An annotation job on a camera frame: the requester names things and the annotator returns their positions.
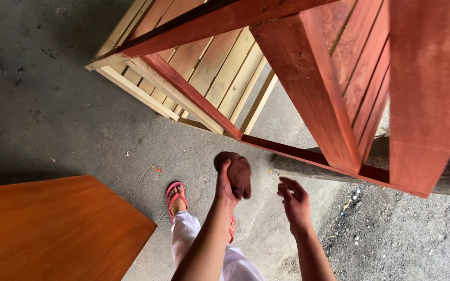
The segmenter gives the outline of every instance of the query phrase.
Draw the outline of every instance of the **foot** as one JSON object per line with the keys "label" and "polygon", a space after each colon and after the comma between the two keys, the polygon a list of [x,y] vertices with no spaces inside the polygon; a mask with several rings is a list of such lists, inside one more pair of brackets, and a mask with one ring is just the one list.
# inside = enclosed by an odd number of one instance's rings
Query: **foot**
{"label": "foot", "polygon": [[[234,221],[231,219],[230,220],[230,229],[232,230],[232,232],[235,231],[235,223]],[[227,238],[227,242],[229,242],[232,239],[232,234],[230,234],[230,231],[228,232],[228,238]]]}
{"label": "foot", "polygon": [[[185,198],[185,191],[182,186],[174,187],[171,189],[170,193],[167,195],[168,199],[171,200],[177,193],[180,194],[183,198]],[[173,215],[177,214],[180,211],[187,212],[187,208],[185,207],[185,202],[178,197],[173,204],[170,206],[171,213]]]}

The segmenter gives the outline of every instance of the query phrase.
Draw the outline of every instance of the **red-stained wood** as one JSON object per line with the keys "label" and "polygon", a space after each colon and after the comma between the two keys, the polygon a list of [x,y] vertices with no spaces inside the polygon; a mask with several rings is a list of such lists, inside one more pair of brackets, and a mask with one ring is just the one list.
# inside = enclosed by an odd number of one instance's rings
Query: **red-stained wood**
{"label": "red-stained wood", "polygon": [[156,227],[93,176],[0,186],[0,280],[121,280]]}
{"label": "red-stained wood", "polygon": [[226,132],[235,139],[241,139],[242,132],[158,54],[145,55],[141,57],[141,59],[193,104],[199,107],[199,109],[206,113],[206,115],[218,123]]}
{"label": "red-stained wood", "polygon": [[390,98],[390,71],[387,71],[383,83],[378,92],[378,96],[374,104],[372,105],[371,114],[369,114],[369,119],[366,124],[366,129],[362,134],[362,139],[359,143],[359,155],[362,158],[362,163],[366,163],[369,151],[371,151],[372,140],[376,135],[378,130],[379,122],[383,116],[384,108],[386,107],[386,102]]}
{"label": "red-stained wood", "polygon": [[450,158],[450,1],[393,0],[390,179],[433,190]]}
{"label": "red-stained wood", "polygon": [[329,165],[357,174],[357,144],[317,14],[306,10],[250,30]]}
{"label": "red-stained wood", "polygon": [[333,48],[341,35],[349,13],[356,2],[357,0],[341,0],[313,8],[321,19],[322,34],[326,38],[328,49]]}
{"label": "red-stained wood", "polygon": [[342,91],[347,87],[382,2],[382,0],[357,1],[340,41],[334,49],[333,60]]}
{"label": "red-stained wood", "polygon": [[393,188],[389,184],[389,172],[384,169],[362,165],[358,174],[349,173],[347,171],[329,166],[328,161],[321,153],[316,153],[310,150],[302,150],[289,145],[279,144],[266,139],[248,135],[242,136],[241,143],[251,145],[255,148],[267,150],[275,154],[290,157],[305,163],[316,165],[321,168],[329,169],[343,175],[353,176],[364,181],[373,182],[382,187]]}
{"label": "red-stained wood", "polygon": [[382,53],[389,33],[389,0],[385,0],[379,11],[378,18],[372,27],[366,46],[364,46],[362,55],[355,67],[352,78],[348,83],[347,90],[343,93],[343,100],[345,101],[348,118],[351,123],[354,122],[357,116],[357,112],[359,111],[359,107],[363,100],[362,98],[366,94],[366,89],[371,80],[372,73],[378,63],[378,59],[380,58],[380,54]]}
{"label": "red-stained wood", "polygon": [[220,0],[197,8],[91,61],[93,70],[213,35],[295,14],[335,0]]}
{"label": "red-stained wood", "polygon": [[352,131],[353,136],[357,140],[357,143],[360,142],[362,133],[366,128],[367,121],[370,119],[372,107],[374,105],[374,102],[376,101],[376,97],[378,96],[379,93],[379,88],[382,85],[384,75],[386,74],[389,65],[390,65],[390,40],[386,42],[383,52],[379,57],[378,65],[376,65],[376,69],[372,74],[371,82],[367,87],[366,95],[362,100],[359,113],[357,114],[355,122],[353,123]]}

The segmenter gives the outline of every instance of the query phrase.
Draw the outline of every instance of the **wooden slat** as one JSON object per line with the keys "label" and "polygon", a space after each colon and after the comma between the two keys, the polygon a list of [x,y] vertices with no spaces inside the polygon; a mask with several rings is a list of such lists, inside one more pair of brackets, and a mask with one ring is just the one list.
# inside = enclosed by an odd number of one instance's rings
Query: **wooden slat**
{"label": "wooden slat", "polygon": [[253,35],[249,29],[243,29],[232,50],[230,50],[230,54],[228,54],[227,59],[223,63],[220,72],[216,75],[213,84],[205,95],[206,99],[214,107],[218,108],[222,102],[223,97],[227,93],[230,84],[237,75],[253,44]]}
{"label": "wooden slat", "polygon": [[220,70],[239,32],[241,32],[241,29],[216,35],[213,41],[211,41],[208,50],[206,50],[202,60],[196,67],[196,71],[194,71],[189,80],[189,83],[202,95],[208,92],[211,82],[218,73],[218,70]]}
{"label": "wooden slat", "polygon": [[163,93],[170,97],[172,100],[176,101],[181,105],[186,111],[190,112],[199,122],[204,124],[212,132],[222,135],[224,130],[218,125],[211,117],[206,115],[197,105],[192,103],[187,99],[177,88],[172,86],[166,78],[163,78],[155,70],[149,66],[147,63],[141,60],[141,58],[136,58],[131,61],[127,61],[129,67],[133,68],[140,75],[145,77],[144,79],[149,80],[150,83],[156,85]]}
{"label": "wooden slat", "polygon": [[357,114],[357,118],[353,123],[352,131],[353,136],[357,140],[357,143],[360,142],[362,133],[366,128],[367,120],[370,119],[369,116],[372,111],[372,106],[374,105],[374,101],[378,96],[379,88],[382,85],[383,78],[385,76],[386,71],[389,68],[389,65],[390,65],[390,40],[387,41],[383,49],[383,52],[379,57],[378,65],[374,70],[371,82],[367,87],[366,95],[362,100],[362,105],[360,106],[359,113]]}
{"label": "wooden slat", "polygon": [[259,62],[263,58],[263,53],[259,49],[258,44],[254,44],[253,48],[246,57],[246,60],[241,66],[239,72],[234,78],[234,81],[228,87],[228,91],[223,97],[222,102],[218,106],[218,110],[225,115],[225,117],[230,118],[236,105],[241,99],[247,84],[251,80]]}
{"label": "wooden slat", "polygon": [[256,123],[256,120],[258,119],[261,110],[265,106],[266,100],[272,93],[273,87],[276,85],[277,80],[277,75],[273,71],[270,71],[265,79],[265,83],[259,90],[258,96],[254,100],[251,109],[247,113],[246,119],[242,123],[241,132],[243,132],[244,134],[248,135],[251,133],[254,123]]}
{"label": "wooden slat", "polygon": [[197,8],[161,25],[125,46],[116,48],[91,61],[93,70],[117,61],[126,61],[146,54],[195,42],[234,29],[295,14],[335,0],[221,0],[208,1]]}
{"label": "wooden slat", "polygon": [[357,0],[341,0],[313,8],[321,19],[321,29],[328,49],[333,49]]}
{"label": "wooden slat", "polygon": [[155,112],[160,115],[171,118],[178,121],[180,116],[176,115],[173,111],[169,110],[167,107],[161,105],[154,98],[144,92],[142,89],[137,87],[135,84],[130,82],[128,79],[124,78],[121,74],[116,72],[111,67],[102,67],[96,69],[98,73],[105,76],[107,79],[121,87],[123,90],[134,96],[136,99],[146,104],[148,107],[152,108]]}
{"label": "wooden slat", "polygon": [[357,174],[357,144],[317,14],[302,11],[251,32],[329,164]]}
{"label": "wooden slat", "polygon": [[390,9],[389,0],[385,0],[379,11],[378,18],[372,27],[371,34],[366,46],[362,51],[359,62],[348,83],[347,90],[343,93],[343,100],[347,108],[350,122],[356,118],[362,98],[366,93],[367,86],[371,80],[372,73],[378,63],[379,55],[382,53],[386,38],[390,33]]}
{"label": "wooden slat", "polygon": [[382,0],[357,1],[340,41],[334,49],[333,60],[342,91],[347,87],[382,2]]}
{"label": "wooden slat", "polygon": [[450,1],[390,7],[390,179],[428,195],[450,158]]}
{"label": "wooden slat", "polygon": [[362,158],[362,163],[366,163],[367,157],[369,155],[369,151],[371,151],[372,140],[376,135],[376,131],[378,130],[379,122],[383,116],[383,111],[386,106],[386,102],[390,97],[389,92],[390,87],[390,71],[386,72],[386,75],[383,79],[383,83],[381,88],[379,89],[378,96],[372,106],[371,114],[369,115],[369,120],[366,124],[366,129],[362,134],[362,139],[359,143],[359,155]]}
{"label": "wooden slat", "polygon": [[106,41],[103,43],[102,47],[95,54],[95,57],[101,56],[110,52],[119,42],[121,36],[126,33],[127,28],[130,23],[133,21],[133,18],[137,15],[140,9],[146,2],[151,2],[152,0],[135,0],[133,4],[126,11],[124,16],[122,16],[121,20],[117,23],[116,27],[112,30],[109,37],[107,37]]}
{"label": "wooden slat", "polygon": [[310,150],[302,150],[285,144],[275,143],[259,137],[253,137],[249,135],[243,135],[241,143],[249,144],[255,148],[267,150],[275,154],[293,158],[305,163],[316,165],[324,169],[332,170],[343,175],[360,178],[364,181],[376,183],[382,187],[393,188],[389,184],[389,172],[384,169],[374,168],[366,165],[362,165],[358,174],[349,173],[344,170],[340,170],[329,166],[328,161],[321,153],[316,153]]}
{"label": "wooden slat", "polygon": [[266,58],[263,56],[261,58],[261,61],[259,62],[258,66],[254,70],[253,76],[247,83],[246,89],[244,90],[244,93],[242,93],[241,98],[239,99],[239,102],[237,102],[237,105],[235,106],[234,112],[232,112],[232,116],[230,116],[229,120],[233,124],[235,124],[235,121],[237,121],[237,118],[239,117],[239,114],[242,111],[242,108],[246,104],[247,98],[249,97],[249,94],[251,94],[251,91],[253,90],[254,84],[256,84],[256,81],[258,80],[258,77],[265,67],[266,64]]}
{"label": "wooden slat", "polygon": [[93,176],[0,186],[0,280],[121,280],[156,227]]}
{"label": "wooden slat", "polygon": [[237,129],[221,112],[207,101],[192,85],[167,64],[158,54],[149,54],[141,57],[154,71],[156,71],[169,84],[175,87],[183,96],[189,99],[208,117],[220,125],[226,132],[235,139],[241,139],[242,132]]}

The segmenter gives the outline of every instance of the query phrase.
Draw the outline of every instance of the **small trash piece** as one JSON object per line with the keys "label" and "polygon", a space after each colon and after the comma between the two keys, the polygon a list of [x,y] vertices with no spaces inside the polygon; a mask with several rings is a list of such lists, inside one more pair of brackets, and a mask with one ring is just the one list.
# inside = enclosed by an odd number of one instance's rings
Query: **small trash piece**
{"label": "small trash piece", "polygon": [[352,202],[352,199],[348,199],[348,203],[343,206],[343,212],[348,208],[348,206],[350,206],[350,202]]}
{"label": "small trash piece", "polygon": [[162,171],[163,171],[163,170],[161,170],[161,169],[157,169],[156,167],[154,167],[154,166],[152,166],[152,165],[151,165],[151,167],[154,168],[154,170],[156,170],[156,171],[158,171],[158,172],[162,172]]}

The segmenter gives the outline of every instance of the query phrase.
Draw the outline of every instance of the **concrete floor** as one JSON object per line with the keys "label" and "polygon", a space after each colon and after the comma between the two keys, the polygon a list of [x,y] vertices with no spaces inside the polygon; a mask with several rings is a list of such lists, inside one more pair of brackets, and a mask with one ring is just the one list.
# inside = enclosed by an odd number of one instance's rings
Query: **concrete floor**
{"label": "concrete floor", "polygon": [[[125,280],[169,280],[167,185],[182,180],[190,212],[203,221],[214,195],[213,157],[236,151],[252,164],[253,198],[236,208],[234,241],[266,279],[299,280],[296,245],[275,194],[278,176],[268,172],[271,153],[158,117],[83,68],[129,5],[0,0],[0,184],[96,176],[159,225]],[[252,134],[316,146],[279,83]],[[300,182],[340,280],[450,280],[450,196],[422,200],[389,189]],[[357,188],[363,205],[341,216]]]}

